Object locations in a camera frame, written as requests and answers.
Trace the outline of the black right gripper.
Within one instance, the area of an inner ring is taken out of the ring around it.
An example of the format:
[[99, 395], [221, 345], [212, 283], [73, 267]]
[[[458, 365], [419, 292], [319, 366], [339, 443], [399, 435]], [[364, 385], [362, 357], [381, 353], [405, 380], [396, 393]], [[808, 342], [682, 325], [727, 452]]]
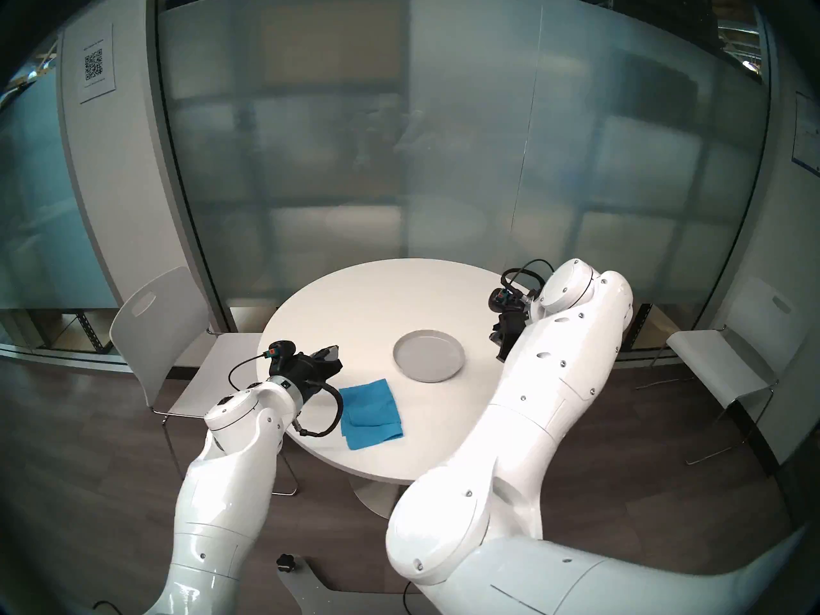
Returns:
[[527, 327], [527, 309], [513, 309], [501, 312], [492, 329], [492, 342], [498, 346], [497, 360], [505, 363], [521, 334]]

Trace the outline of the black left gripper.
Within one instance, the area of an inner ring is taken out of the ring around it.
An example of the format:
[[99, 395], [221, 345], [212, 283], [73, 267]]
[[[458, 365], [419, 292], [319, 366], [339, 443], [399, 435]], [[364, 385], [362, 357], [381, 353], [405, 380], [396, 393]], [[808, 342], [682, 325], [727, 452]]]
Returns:
[[341, 372], [339, 346], [321, 348], [312, 356], [279, 357], [275, 360], [275, 375], [293, 383], [303, 399], [310, 399], [333, 376]]

